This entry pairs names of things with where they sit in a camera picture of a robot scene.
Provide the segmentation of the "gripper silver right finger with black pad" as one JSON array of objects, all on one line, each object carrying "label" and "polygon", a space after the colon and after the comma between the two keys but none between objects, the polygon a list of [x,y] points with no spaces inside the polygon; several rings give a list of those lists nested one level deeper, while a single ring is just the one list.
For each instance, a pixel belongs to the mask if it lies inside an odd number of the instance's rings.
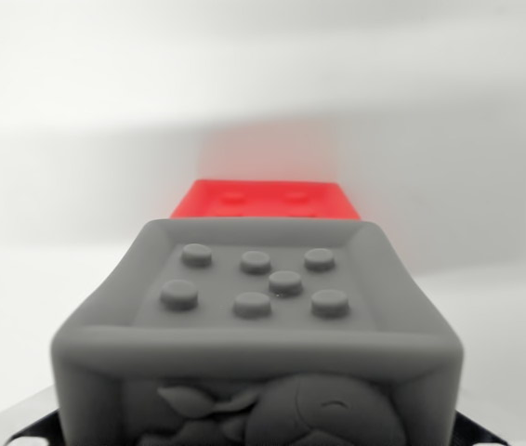
[{"label": "gripper silver right finger with black pad", "polygon": [[456,411],[451,438],[453,446],[510,445],[511,440],[512,429],[503,415]]}]

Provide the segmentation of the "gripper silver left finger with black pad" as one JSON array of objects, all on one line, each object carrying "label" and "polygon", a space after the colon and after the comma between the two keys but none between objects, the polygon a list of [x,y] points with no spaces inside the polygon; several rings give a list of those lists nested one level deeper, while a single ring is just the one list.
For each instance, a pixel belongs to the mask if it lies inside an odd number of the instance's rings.
[{"label": "gripper silver left finger with black pad", "polygon": [[56,392],[48,387],[0,413],[0,445],[23,437],[40,437],[61,444]]}]

